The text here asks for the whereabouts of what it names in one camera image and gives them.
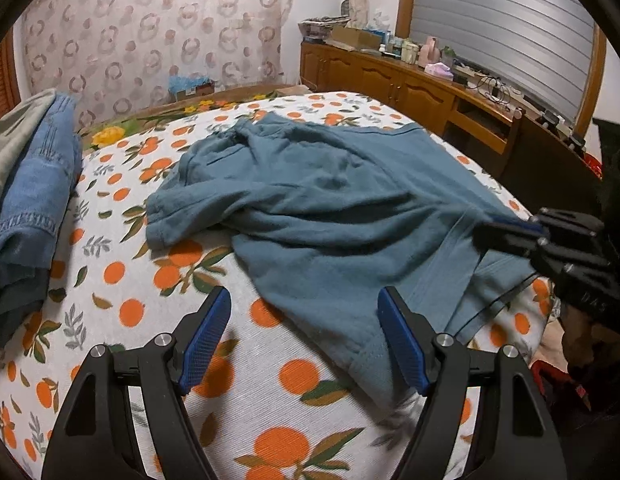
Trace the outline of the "person's right hand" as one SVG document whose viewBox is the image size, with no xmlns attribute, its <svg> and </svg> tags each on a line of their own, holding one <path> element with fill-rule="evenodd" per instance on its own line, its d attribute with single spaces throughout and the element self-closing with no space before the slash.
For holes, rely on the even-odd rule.
<svg viewBox="0 0 620 480">
<path fill-rule="evenodd" d="M 620 335 L 569 304 L 562 304 L 562 349 L 568 370 L 620 359 Z"/>
</svg>

